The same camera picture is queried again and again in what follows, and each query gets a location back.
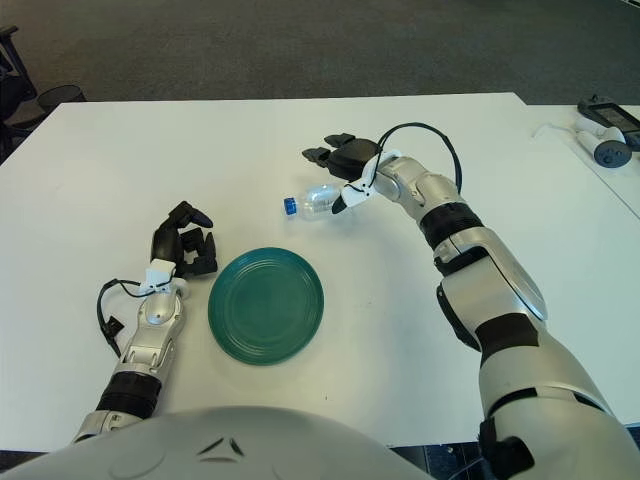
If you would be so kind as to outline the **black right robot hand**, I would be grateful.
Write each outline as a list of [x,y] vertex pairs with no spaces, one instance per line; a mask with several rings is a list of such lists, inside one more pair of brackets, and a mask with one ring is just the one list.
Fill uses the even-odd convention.
[[332,176],[346,181],[331,207],[332,214],[339,214],[371,195],[376,172],[374,161],[378,159],[381,148],[372,140],[347,133],[329,135],[324,141],[330,149],[308,148],[302,151],[302,156],[326,168]]

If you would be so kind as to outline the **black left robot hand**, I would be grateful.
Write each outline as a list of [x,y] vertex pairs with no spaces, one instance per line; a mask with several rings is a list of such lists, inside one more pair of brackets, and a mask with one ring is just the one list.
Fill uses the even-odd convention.
[[216,245],[211,229],[213,221],[186,201],[172,209],[152,237],[152,260],[164,260],[175,265],[178,278],[215,273],[218,270]]

